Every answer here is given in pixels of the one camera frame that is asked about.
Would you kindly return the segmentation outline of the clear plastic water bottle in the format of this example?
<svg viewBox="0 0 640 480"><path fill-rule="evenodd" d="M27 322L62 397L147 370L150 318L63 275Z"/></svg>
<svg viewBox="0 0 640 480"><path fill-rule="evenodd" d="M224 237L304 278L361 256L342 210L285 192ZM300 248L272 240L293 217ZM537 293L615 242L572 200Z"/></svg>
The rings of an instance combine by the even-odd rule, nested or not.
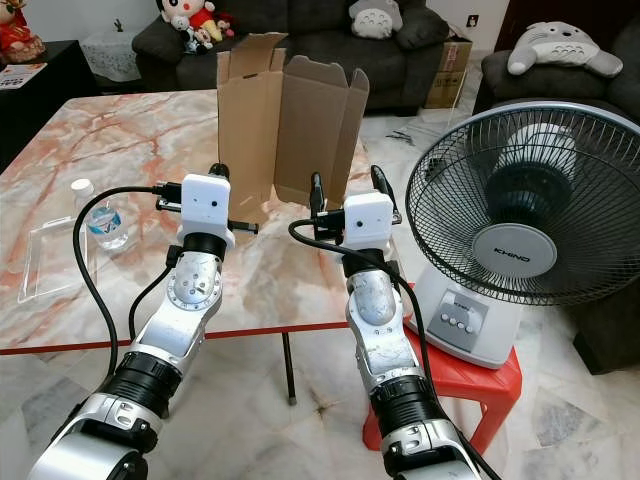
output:
<svg viewBox="0 0 640 480"><path fill-rule="evenodd" d="M120 211L111 206L108 201L102 200L90 206L90 201L95 197L95 187L90 179L81 178L73 180L70 188L76 195L76 205L79 209L90 207L90 212L84 219L88 236L99 243L101 250L108 252L123 251L129 241L128 229L124 227Z"/></svg>

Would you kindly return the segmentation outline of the open brown cardboard box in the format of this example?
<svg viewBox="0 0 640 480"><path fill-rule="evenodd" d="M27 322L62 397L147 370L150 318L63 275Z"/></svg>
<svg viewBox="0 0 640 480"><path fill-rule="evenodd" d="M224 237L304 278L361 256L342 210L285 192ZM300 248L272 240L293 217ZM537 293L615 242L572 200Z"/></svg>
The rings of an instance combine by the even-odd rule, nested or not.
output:
<svg viewBox="0 0 640 480"><path fill-rule="evenodd" d="M230 170L230 219L264 223L268 201L306 205L312 174L337 207L369 100L364 70L289 56L283 33L242 35L218 54L218 159Z"/></svg>

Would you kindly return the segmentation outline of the dark grey sofa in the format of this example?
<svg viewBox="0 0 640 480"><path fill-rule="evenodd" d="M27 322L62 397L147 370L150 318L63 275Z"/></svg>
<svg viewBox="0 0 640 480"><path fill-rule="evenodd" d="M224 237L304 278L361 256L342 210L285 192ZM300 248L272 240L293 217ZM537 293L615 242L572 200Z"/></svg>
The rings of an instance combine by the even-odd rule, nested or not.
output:
<svg viewBox="0 0 640 480"><path fill-rule="evenodd" d="M236 37L202 55L186 54L186 35L161 17L134 36L134 64L147 91L212 90L218 52L250 33L282 32L289 56L305 55L346 70L364 70L370 81L367 113L416 114L428 99L451 29L425 0L397 0L402 27L389 38L361 38L351 31L356 0L212 0L230 15Z"/></svg>

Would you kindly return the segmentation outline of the clear plastic packaging tray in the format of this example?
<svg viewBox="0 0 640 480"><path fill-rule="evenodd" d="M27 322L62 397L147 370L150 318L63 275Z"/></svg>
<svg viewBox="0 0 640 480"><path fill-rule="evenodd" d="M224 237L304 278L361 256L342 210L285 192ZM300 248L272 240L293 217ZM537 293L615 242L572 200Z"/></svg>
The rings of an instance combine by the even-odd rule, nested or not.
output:
<svg viewBox="0 0 640 480"><path fill-rule="evenodd" d="M73 216L64 216L28 230L19 303L65 296L83 288L73 248L70 247L74 225L76 219Z"/></svg>

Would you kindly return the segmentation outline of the printed cardboard carton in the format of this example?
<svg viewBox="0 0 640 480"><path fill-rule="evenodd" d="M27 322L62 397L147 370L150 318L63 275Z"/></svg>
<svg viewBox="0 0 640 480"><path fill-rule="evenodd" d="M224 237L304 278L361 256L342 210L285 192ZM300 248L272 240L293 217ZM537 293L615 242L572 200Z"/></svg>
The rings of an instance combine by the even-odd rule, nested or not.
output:
<svg viewBox="0 0 640 480"><path fill-rule="evenodd" d="M444 42L440 64L426 97L424 109L449 109L456 106L466 79L472 42L453 35Z"/></svg>

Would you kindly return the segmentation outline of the white table fan black grille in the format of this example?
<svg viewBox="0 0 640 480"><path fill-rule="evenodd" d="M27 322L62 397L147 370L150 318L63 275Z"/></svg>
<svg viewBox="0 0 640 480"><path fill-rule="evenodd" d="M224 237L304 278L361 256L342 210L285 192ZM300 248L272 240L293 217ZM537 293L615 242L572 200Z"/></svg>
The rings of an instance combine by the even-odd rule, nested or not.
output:
<svg viewBox="0 0 640 480"><path fill-rule="evenodd" d="M500 369L518 307L580 305L640 278L640 125L579 102L481 111L424 152L404 212L429 261L413 324Z"/></svg>

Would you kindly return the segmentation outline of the black low cabinet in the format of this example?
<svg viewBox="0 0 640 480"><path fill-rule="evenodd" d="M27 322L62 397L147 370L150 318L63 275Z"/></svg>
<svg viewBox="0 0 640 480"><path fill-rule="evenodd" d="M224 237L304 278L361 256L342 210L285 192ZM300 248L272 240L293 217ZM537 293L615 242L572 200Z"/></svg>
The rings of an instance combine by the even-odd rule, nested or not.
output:
<svg viewBox="0 0 640 480"><path fill-rule="evenodd" d="M6 164L65 101L101 93L78 41L49 42L41 60L46 67L24 86L0 91L0 159Z"/></svg>

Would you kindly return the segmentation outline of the black metal table leg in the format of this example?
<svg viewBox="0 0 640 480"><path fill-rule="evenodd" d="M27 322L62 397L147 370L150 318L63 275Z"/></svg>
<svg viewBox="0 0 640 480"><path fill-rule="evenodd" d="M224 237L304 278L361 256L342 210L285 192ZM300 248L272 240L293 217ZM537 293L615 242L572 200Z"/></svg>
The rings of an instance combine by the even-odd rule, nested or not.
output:
<svg viewBox="0 0 640 480"><path fill-rule="evenodd" d="M291 335L282 333L282 348L285 367L285 392L289 406L297 406L296 384L294 384L294 365L291 348Z"/></svg>

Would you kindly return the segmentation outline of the cartoon boy plush doll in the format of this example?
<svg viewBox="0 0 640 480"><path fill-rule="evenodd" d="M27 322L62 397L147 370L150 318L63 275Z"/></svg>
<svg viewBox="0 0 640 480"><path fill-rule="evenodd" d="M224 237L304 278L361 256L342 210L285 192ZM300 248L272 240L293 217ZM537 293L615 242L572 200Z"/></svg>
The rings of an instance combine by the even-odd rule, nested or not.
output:
<svg viewBox="0 0 640 480"><path fill-rule="evenodd" d="M200 55L236 36L234 18L218 12L211 0L155 0L166 24L186 36L187 54Z"/></svg>

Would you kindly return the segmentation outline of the white lace covered side table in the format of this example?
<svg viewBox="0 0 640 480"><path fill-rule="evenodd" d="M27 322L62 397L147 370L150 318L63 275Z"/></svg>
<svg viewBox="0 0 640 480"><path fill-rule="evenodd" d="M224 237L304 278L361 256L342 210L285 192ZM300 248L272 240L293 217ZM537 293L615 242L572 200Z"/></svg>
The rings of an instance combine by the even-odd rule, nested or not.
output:
<svg viewBox="0 0 640 480"><path fill-rule="evenodd" d="M140 69L132 49L134 31L101 31L78 41L92 73L124 83L140 81Z"/></svg>

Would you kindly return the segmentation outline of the small grey Totoro plush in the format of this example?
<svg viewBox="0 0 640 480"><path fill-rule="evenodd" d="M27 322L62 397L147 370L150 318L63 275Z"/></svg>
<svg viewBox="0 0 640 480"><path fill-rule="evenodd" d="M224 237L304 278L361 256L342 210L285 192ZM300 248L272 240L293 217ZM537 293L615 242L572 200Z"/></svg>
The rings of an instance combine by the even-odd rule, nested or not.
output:
<svg viewBox="0 0 640 480"><path fill-rule="evenodd" d="M397 0L357 0L348 6L353 35L384 40L403 27Z"/></svg>

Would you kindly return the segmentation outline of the printed magazine booklet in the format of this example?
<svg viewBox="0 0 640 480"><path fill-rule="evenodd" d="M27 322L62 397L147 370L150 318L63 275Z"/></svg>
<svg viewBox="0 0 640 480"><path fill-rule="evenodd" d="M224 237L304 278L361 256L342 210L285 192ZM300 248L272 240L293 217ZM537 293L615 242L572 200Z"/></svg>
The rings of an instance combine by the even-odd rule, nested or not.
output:
<svg viewBox="0 0 640 480"><path fill-rule="evenodd" d="M35 78L46 65L47 63L5 65L0 72L0 90L19 90Z"/></svg>

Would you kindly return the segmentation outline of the red plastic stool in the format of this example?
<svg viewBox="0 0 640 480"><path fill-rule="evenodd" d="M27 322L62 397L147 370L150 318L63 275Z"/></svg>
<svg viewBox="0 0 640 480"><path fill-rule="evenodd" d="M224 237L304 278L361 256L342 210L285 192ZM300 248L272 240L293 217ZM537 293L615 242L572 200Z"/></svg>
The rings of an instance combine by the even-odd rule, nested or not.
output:
<svg viewBox="0 0 640 480"><path fill-rule="evenodd" d="M357 340L356 362L357 371L364 381L366 399L372 398L372 378L365 361L364 346ZM466 428L460 420L454 424L463 429L463 433L470 433L468 439L481 454L492 444L506 421L509 412L515 407L522 390L522 371L515 348L509 349L509 355L500 369L470 364L451 353L443 351L428 342L428 356L431 360L431 379L434 380L436 393L440 397L465 399L480 404L481 415L475 429ZM366 417L362 439L370 451L380 451L380 424L372 411Z"/></svg>

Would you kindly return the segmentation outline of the large grey Totoro plush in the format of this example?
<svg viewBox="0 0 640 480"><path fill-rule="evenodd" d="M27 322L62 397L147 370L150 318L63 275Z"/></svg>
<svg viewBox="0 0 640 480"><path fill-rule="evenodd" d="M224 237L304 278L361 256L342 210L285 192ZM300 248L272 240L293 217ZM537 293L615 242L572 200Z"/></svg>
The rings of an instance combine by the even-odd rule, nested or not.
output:
<svg viewBox="0 0 640 480"><path fill-rule="evenodd" d="M579 27L559 20L530 24L509 52L507 72L521 76L536 64L582 67L605 78L617 77L625 64L602 49Z"/></svg>

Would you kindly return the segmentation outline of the red costumed doll figure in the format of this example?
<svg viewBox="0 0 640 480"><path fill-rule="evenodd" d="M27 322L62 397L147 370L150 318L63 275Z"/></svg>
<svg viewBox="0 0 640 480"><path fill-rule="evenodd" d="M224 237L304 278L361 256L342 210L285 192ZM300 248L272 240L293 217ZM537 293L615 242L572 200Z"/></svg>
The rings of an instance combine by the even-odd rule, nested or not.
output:
<svg viewBox="0 0 640 480"><path fill-rule="evenodd" d="M0 54L6 64L35 61L45 54L44 41L28 27L26 0L0 0Z"/></svg>

